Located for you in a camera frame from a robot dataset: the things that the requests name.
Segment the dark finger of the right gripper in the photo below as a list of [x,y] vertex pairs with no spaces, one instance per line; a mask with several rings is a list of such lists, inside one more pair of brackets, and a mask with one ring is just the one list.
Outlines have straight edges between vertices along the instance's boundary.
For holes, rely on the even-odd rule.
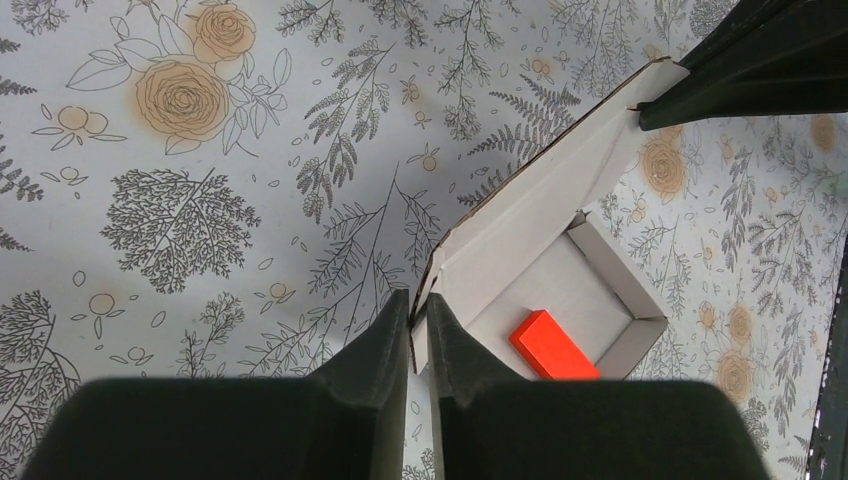
[[847,3],[740,1],[679,64],[687,76],[640,104],[642,130],[710,118],[844,113]]

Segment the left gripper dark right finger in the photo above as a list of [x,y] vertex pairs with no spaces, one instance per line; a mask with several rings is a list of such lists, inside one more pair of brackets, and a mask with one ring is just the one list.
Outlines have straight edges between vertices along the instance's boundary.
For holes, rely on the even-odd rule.
[[734,404],[696,381],[531,381],[426,301],[441,479],[764,479]]

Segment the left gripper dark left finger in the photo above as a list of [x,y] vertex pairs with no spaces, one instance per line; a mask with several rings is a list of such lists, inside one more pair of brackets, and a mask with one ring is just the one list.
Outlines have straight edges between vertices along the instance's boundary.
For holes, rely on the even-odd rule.
[[409,296],[313,372],[92,381],[58,411],[26,479],[397,479]]

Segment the red rectangular block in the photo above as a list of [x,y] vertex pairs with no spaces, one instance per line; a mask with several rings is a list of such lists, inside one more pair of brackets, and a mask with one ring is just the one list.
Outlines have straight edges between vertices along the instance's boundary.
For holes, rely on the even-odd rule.
[[546,310],[532,311],[509,342],[534,373],[546,380],[597,380],[600,371]]

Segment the white cardboard paper box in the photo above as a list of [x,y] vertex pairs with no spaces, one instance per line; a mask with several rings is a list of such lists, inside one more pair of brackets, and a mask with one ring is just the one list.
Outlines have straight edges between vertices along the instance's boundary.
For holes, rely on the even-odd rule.
[[535,380],[509,336],[537,310],[604,380],[626,378],[646,356],[667,328],[669,308],[588,205],[613,189],[646,140],[638,106],[686,76],[671,59],[649,62],[447,231],[411,316],[414,369],[431,387],[446,368],[432,347],[434,295],[450,310],[446,344],[464,366]]

